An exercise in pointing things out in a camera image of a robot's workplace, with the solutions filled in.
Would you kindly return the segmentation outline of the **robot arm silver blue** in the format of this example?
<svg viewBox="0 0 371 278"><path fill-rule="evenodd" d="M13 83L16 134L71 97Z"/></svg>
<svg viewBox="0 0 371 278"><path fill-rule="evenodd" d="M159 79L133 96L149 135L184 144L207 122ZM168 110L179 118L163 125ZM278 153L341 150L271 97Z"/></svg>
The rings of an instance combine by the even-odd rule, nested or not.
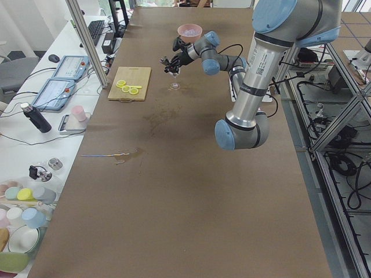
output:
<svg viewBox="0 0 371 278"><path fill-rule="evenodd" d="M255 47L250 61L220 54L219 37L210 31L194 43L176 38L165 72L179 74L180 67L202 60L203 71L228 72L237 94L232 110L214 128L216 141L225 150L257 148L265 143L269 124L259 109L285 51L334 41L340 33L341 1L259 1L252 16Z"/></svg>

